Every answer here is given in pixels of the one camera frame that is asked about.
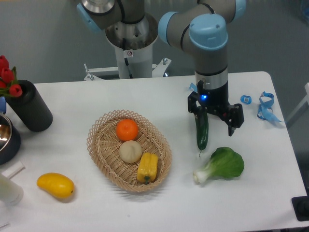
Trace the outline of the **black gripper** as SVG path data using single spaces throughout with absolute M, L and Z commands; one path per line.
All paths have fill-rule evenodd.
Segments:
M 232 136 L 244 122 L 242 105 L 229 103 L 228 83 L 215 89 L 206 89 L 203 87 L 205 84 L 204 81 L 198 81 L 197 91 L 188 96 L 188 111 L 194 113 L 195 118 L 203 118 L 204 109 L 207 113 L 218 116 L 228 125 L 228 135 Z

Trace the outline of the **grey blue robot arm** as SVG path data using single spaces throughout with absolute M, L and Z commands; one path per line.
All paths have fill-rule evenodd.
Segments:
M 160 20 L 146 13 L 142 0 L 82 0 L 77 5 L 84 23 L 105 31 L 115 48 L 122 79 L 152 75 L 152 46 L 157 38 L 194 60 L 197 89 L 188 97 L 188 111 L 201 121 L 218 116 L 228 133 L 244 122 L 242 107 L 228 101 L 226 26 L 243 15 L 244 0 L 199 0 L 184 12 L 165 13 Z

